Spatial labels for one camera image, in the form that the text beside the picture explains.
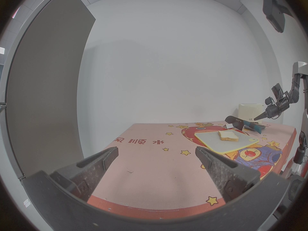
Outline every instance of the table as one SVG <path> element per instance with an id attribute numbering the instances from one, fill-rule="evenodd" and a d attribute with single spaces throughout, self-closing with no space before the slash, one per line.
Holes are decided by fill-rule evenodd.
<path id="1" fill-rule="evenodd" d="M 88 200 L 111 213 L 143 219 L 192 216 L 225 204 L 215 184 L 195 155 L 204 146 L 195 133 L 224 130 L 225 122 L 134 124 L 106 148 L 117 146 L 113 161 Z M 224 156 L 261 172 L 280 173 L 287 162 L 296 130 L 265 123 L 257 144 Z"/>

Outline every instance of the knife handle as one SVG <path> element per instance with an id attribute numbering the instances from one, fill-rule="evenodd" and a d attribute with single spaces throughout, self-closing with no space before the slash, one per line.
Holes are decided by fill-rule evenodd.
<path id="1" fill-rule="evenodd" d="M 244 121 L 244 125 L 247 125 L 248 127 L 252 128 L 253 130 L 257 131 L 259 134 L 261 134 L 261 128 L 252 122 Z"/>

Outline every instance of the cutting board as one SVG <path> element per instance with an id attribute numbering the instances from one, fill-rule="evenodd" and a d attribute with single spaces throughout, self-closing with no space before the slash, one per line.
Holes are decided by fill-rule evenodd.
<path id="1" fill-rule="evenodd" d="M 238 151 L 259 142 L 257 138 L 238 132 L 234 129 L 232 129 L 232 132 L 234 132 L 238 137 L 238 141 L 222 141 L 218 132 L 195 133 L 195 137 L 197 137 L 207 148 L 218 154 Z"/>

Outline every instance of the bread slice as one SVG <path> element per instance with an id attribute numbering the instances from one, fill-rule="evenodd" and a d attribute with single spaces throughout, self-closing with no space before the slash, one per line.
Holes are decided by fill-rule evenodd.
<path id="1" fill-rule="evenodd" d="M 222 141 L 238 141 L 238 137 L 230 130 L 218 131 L 218 134 Z"/>

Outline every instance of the kitchen knife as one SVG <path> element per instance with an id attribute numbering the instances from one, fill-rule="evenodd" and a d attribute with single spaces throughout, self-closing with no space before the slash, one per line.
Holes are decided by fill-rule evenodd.
<path id="1" fill-rule="evenodd" d="M 234 116 L 228 116 L 225 119 L 225 122 L 227 123 L 232 123 L 232 125 L 237 128 L 238 130 L 243 130 L 243 126 L 247 125 L 248 127 L 254 129 L 255 131 L 257 131 L 259 134 L 261 134 L 261 127 L 259 127 L 257 124 L 254 124 L 252 122 L 249 121 L 245 121 L 245 120 L 241 120 L 237 117 Z"/>

